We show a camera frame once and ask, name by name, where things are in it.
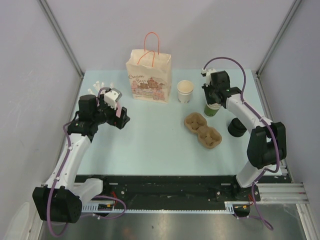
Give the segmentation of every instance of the paper bag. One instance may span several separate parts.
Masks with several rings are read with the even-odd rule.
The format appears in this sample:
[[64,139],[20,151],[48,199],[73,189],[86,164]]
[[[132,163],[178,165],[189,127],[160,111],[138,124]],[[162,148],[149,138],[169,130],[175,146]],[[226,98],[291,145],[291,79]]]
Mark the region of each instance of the paper bag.
[[144,49],[134,49],[129,61],[125,64],[134,99],[152,101],[157,103],[168,103],[171,91],[171,55],[146,50],[146,39],[144,38]]

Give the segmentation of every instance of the paper cup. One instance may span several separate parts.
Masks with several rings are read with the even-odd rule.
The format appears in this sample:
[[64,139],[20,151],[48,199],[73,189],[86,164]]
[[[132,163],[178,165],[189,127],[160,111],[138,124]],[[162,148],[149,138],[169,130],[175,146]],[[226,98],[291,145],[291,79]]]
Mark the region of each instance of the paper cup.
[[180,103],[187,104],[191,99],[191,94],[194,90],[194,84],[188,80],[182,80],[177,85],[178,100]]
[[221,108],[221,105],[218,103],[206,104],[204,107],[204,114],[207,117],[213,117],[214,115],[216,115],[216,113],[220,108]]

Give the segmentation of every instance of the green cup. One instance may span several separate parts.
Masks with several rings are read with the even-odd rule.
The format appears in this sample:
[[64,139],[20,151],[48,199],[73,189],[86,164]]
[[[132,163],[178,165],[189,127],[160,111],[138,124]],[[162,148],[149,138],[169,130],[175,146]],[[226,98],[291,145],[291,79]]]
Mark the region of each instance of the green cup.
[[213,117],[214,115],[216,115],[216,113],[219,111],[220,108],[221,108],[221,105],[218,103],[206,104],[204,107],[204,114],[207,117]]

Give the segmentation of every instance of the white paper cup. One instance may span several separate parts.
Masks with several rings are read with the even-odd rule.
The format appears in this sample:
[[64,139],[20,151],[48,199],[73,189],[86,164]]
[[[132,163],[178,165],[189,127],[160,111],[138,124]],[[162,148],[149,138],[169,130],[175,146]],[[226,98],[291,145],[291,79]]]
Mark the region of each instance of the white paper cup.
[[188,80],[182,80],[177,85],[178,100],[180,103],[187,104],[191,99],[191,94],[194,90],[194,84]]

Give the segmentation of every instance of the black cylinder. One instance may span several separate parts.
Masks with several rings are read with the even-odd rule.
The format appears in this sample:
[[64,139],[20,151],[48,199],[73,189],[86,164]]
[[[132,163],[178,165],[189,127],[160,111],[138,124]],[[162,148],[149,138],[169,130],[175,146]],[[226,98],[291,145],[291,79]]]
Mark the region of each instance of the black cylinder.
[[232,119],[231,123],[228,126],[228,132],[236,138],[242,137],[246,131],[246,127],[242,124],[242,122],[240,122],[238,118]]

